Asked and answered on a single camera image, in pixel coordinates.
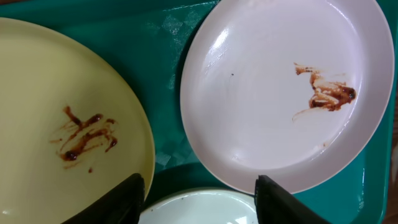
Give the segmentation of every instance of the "oval plate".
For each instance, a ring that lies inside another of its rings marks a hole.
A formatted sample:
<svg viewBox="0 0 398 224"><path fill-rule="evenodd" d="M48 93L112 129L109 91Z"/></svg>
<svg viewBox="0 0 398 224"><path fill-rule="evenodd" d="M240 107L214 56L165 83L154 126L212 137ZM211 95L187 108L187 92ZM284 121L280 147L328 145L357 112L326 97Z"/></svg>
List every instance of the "oval plate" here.
<svg viewBox="0 0 398 224"><path fill-rule="evenodd" d="M0 223L61 223L133 173L154 142L119 74L53 30L0 18Z"/></svg>
<svg viewBox="0 0 398 224"><path fill-rule="evenodd" d="M139 224L258 224L254 199L229 190L179 193L143 211Z"/></svg>
<svg viewBox="0 0 398 224"><path fill-rule="evenodd" d="M183 124L227 185L253 194L265 174L301 192L361 152L393 78L391 33L373 0L224 0L185 62Z"/></svg>

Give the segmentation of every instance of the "white plate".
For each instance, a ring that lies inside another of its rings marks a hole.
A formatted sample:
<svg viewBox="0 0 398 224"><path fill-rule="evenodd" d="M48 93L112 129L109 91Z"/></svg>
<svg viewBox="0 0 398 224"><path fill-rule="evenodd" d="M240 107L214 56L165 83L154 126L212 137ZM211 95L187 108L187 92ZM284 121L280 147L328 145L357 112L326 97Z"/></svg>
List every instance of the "white plate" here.
<svg viewBox="0 0 398 224"><path fill-rule="evenodd" d="M258 224L254 199L229 190L196 190L165 199L147 210L139 224Z"/></svg>
<svg viewBox="0 0 398 224"><path fill-rule="evenodd" d="M253 194L266 174L300 192L361 152L393 77L391 33L374 0L223 0L185 62L183 124L199 160L229 186Z"/></svg>
<svg viewBox="0 0 398 224"><path fill-rule="evenodd" d="M136 172L148 193L155 149L145 112L119 74L78 42L0 18L0 105L1 224L64 222ZM84 127L95 114L103 118Z"/></svg>

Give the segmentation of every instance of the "sauce stain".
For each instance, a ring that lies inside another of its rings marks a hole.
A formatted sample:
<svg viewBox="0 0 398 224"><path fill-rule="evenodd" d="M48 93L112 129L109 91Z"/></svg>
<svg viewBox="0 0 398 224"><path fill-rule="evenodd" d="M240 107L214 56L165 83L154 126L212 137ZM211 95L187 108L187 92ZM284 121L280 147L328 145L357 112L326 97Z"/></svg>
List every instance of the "sauce stain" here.
<svg viewBox="0 0 398 224"><path fill-rule="evenodd" d="M102 128L90 128L88 131L88 127L93 126L93 124L100 122L103 119L102 114L95 114L94 116L90 117L86 121L82 121L79 119L77 116L75 116L72 113L72 110L69 106L65 107L63 109L63 112L69 117L70 121L65 124L64 126L61 127L61 129L64 129L66 132L71 128L69 125L70 123L74 123L74 127L77 126L76 131L74 131L69 138L66 139L66 141L62 144L61 148L57 152L57 154L61 157L62 160L65 162L73 162L72 164L67 164L64 166L64 169L69 169L72 167L75 167L77 164L79 164L81 161L76 161L78 160L78 157L82 155L84 152L88 152L90 150L93 150L97 147L101 147L104 145L103 141L107 141L106 143L107 148L105 149L105 152L108 152L111 148L113 148L115 145L117 145L118 140L116 137L112 135L113 130L111 130L110 125L107 125ZM108 118L104 123L111 123L114 124L116 121L114 119ZM82 134L81 137L77 138L77 136L81 132L85 132L85 134ZM70 145L69 143L74 140L73 145L68 147L68 150L66 152L63 152L64 149L66 148L67 145ZM98 144L90 145L89 142L93 141L94 139L99 139ZM58 143L62 142L62 138L56 139L56 140L51 140L50 143ZM88 170L89 173L92 173L93 169L90 167Z"/></svg>
<svg viewBox="0 0 398 224"><path fill-rule="evenodd" d="M329 82L321 76L321 70L314 67L298 65L294 63L296 74L311 73L310 84L314 90L314 95L308 101L310 109L320 108L328 111L338 111L346 103L351 103L356 98L354 88L346 86L345 82ZM298 112L293 116L302 114L310 109Z"/></svg>

